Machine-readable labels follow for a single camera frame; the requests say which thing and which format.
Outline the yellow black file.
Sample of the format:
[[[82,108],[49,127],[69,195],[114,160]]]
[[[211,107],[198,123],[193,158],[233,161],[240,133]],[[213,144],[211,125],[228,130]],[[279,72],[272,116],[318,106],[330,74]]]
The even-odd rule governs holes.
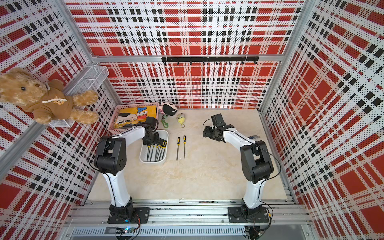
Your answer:
[[[186,136],[183,136],[183,143],[184,143],[184,159],[186,158]]]
[[[151,146],[148,146],[148,151],[147,151],[147,158],[146,158],[146,162],[148,162],[150,160],[150,154],[151,154],[151,148],[152,148],[152,145]]]
[[[164,140],[160,139],[160,142],[157,145],[157,151],[156,151],[156,155],[155,155],[155,162],[158,162],[159,159],[160,159],[160,154],[161,154],[161,150],[163,148],[163,144],[164,144]]]
[[[178,159],[179,159],[179,147],[180,147],[180,142],[181,142],[181,138],[178,137],[178,139],[177,139],[177,156],[176,156],[176,161],[178,161]]]
[[[164,159],[165,151],[166,151],[166,148],[167,148],[167,142],[168,141],[165,140],[163,145],[162,145],[162,151],[161,151],[160,158],[159,158],[160,161],[162,161]]]

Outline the white plastic storage box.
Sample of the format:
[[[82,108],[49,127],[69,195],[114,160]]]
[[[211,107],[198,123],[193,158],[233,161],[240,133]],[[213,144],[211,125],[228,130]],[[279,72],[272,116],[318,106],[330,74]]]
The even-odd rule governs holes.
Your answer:
[[[167,158],[169,133],[165,130],[158,130],[160,143],[147,146],[142,145],[140,162],[147,165],[162,165]]]

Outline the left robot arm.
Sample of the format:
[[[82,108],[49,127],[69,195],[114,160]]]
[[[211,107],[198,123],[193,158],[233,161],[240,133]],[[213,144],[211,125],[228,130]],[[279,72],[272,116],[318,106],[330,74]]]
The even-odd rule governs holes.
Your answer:
[[[157,127],[158,120],[148,117],[145,122],[133,125],[124,133],[102,137],[97,145],[94,166],[107,182],[111,195],[110,214],[113,217],[125,220],[134,217],[133,200],[123,174],[127,164],[127,146],[140,139],[144,145],[159,143]]]

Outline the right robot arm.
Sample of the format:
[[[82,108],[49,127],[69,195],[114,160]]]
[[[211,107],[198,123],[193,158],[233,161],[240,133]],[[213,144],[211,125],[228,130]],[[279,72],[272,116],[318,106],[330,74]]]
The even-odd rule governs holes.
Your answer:
[[[271,176],[274,165],[273,155],[268,151],[264,141],[256,141],[241,134],[233,125],[225,123],[221,114],[211,116],[212,126],[203,125],[203,137],[234,146],[241,155],[242,172],[248,181],[246,193],[242,198],[241,212],[244,218],[251,219],[266,212],[262,195]]]

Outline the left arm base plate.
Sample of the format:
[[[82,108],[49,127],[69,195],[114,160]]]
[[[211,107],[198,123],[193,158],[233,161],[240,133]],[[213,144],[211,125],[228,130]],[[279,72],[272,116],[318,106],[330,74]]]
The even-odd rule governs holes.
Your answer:
[[[114,208],[110,207],[108,224],[146,224],[149,219],[151,208]]]

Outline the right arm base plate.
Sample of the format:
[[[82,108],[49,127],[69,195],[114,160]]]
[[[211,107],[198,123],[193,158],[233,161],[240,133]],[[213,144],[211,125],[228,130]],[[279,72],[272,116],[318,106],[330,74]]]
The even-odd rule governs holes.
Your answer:
[[[247,206],[228,207],[228,217],[230,223],[268,223],[269,214],[267,208],[259,206],[248,209]]]

